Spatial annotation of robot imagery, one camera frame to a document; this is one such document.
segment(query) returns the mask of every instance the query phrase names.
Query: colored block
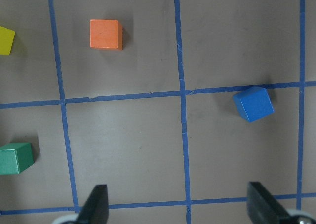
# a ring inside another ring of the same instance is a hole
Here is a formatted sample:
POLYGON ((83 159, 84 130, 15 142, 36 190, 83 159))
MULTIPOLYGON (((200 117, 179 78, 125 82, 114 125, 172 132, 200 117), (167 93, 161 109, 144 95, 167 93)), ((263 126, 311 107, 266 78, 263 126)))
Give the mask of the colored block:
POLYGON ((15 31, 0 26, 0 55, 9 55, 13 45, 15 31))
POLYGON ((34 164, 31 143, 0 147, 0 175, 19 174, 34 164))
POLYGON ((249 122, 275 112, 267 90, 262 87, 251 87, 235 94, 233 99, 240 116, 249 122))
POLYGON ((98 50, 123 50, 123 26, 118 20, 90 20, 90 47, 98 50))

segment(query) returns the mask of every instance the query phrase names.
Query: yellow cube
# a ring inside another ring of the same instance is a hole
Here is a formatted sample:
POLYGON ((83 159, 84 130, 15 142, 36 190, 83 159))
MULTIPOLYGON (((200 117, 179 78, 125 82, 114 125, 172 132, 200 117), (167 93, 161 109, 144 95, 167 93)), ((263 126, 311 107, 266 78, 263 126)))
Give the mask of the yellow cube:
POLYGON ((15 31, 0 26, 0 55, 11 52, 15 31))

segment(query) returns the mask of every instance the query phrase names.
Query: orange cube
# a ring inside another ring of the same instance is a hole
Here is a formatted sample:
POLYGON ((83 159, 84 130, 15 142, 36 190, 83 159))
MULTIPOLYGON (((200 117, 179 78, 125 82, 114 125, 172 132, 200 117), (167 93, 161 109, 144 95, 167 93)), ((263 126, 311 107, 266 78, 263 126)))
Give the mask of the orange cube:
POLYGON ((91 19, 90 47, 98 50, 123 50, 123 26, 118 20, 91 19))

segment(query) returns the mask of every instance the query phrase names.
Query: blue cube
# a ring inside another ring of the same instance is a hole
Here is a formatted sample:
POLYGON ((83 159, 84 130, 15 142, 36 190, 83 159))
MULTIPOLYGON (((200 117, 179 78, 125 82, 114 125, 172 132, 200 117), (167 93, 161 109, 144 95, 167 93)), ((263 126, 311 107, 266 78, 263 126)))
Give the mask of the blue cube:
POLYGON ((275 112, 267 90, 262 87, 251 87, 235 94, 233 99, 240 116, 249 122, 254 122, 275 112))

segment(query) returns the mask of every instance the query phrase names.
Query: dark green cube side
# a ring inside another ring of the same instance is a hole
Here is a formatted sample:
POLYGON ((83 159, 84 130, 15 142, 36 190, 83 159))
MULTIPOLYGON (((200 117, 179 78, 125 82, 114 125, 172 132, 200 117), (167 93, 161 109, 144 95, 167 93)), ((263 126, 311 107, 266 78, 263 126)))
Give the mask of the dark green cube side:
POLYGON ((31 143, 0 147, 0 175, 19 174, 34 164, 31 143))

